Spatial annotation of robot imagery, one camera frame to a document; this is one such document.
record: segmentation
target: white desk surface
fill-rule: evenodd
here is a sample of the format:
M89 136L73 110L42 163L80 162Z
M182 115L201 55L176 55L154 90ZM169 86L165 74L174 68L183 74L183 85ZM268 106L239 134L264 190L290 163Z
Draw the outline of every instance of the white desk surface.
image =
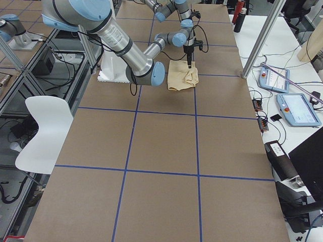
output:
M266 16L246 16L241 31L239 33L234 33L235 39L237 42L237 46L239 48L240 57L249 57L252 48L258 38L258 35L262 29L262 26L266 20ZM267 64L276 66L276 67L292 67L300 64L304 64L304 62L300 62L297 58L297 53L300 51L301 47L299 46L298 41L294 37L292 31L288 27L284 18L278 17L274 27L272 28L261 52L258 56L262 56L263 54L284 54L286 52L292 51L285 55L269 55L267 56ZM258 57L254 66L258 66L261 62L265 60L264 57ZM241 58L242 65L244 66L247 62L247 58ZM316 71L312 67L310 63L301 65L299 67L289 68L290 69L290 79L293 82L321 82L321 79L317 75ZM260 68L254 68L254 75L256 78L259 77ZM264 89L261 89L257 86L257 82L250 72L247 78L248 86L259 91L263 97L269 97L270 93ZM323 85L322 84L310 84L303 85L304 89L309 92L317 91L323 93ZM296 87L290 85L290 93L302 93ZM279 113L279 108L276 104L276 93L273 92L273 97L263 100L262 107L264 111L268 114L268 117ZM323 112L317 113L319 119L323 121ZM288 154L295 147L297 147L301 142L307 139L310 135L312 135L317 128L299 128L299 127L290 127L284 119L281 119L282 124L287 132L287 138L285 143L282 145L286 153ZM279 122L275 122L274 125L280 130L282 137L280 139L280 143L284 140L284 130ZM271 125L269 125L269 131L264 132L263 134L263 142L269 142L273 140L277 140L279 137L279 132ZM289 237L291 241L295 241L298 236L303 236L305 240L306 234L294 233L289 224L286 223ZM323 228L315 228L311 230L310 236L307 242L321 242L323 238Z

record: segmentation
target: folded towel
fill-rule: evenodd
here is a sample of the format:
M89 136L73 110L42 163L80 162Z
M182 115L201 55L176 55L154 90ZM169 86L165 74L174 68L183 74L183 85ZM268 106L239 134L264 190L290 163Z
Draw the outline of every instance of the folded towel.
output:
M197 68L192 62L192 68L188 68L187 62L183 60L171 60L168 69L168 90L180 91L195 87L198 83Z

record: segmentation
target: black cylinder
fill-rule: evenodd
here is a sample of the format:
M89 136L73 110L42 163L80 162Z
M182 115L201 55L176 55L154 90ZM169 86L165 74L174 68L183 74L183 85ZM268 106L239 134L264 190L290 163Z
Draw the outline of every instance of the black cylinder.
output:
M234 29L233 29L234 32L236 32L236 33L240 32L244 18L246 16L246 12L247 12L246 8L241 9L241 12L239 13L238 18L237 18L236 25L234 26Z

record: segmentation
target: computer monitor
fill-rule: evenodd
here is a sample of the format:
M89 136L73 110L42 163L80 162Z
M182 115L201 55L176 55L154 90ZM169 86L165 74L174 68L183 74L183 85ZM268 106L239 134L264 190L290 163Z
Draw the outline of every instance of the computer monitor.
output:
M323 201L323 128L292 150L289 157L313 198Z

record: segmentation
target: blue cable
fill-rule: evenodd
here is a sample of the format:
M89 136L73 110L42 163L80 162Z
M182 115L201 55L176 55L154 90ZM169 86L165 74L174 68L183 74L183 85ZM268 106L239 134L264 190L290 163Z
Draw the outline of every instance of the blue cable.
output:
M309 233L311 231L311 229L313 228L313 225L315 224L315 222L318 220L318 218L322 217L323 216L323 213L320 214L318 217L315 218L315 220L312 222L311 226L309 227L309 230L307 232L307 235L306 235L306 238L305 238L305 241L304 242L307 242L307 239L308 239L308 236L309 236Z

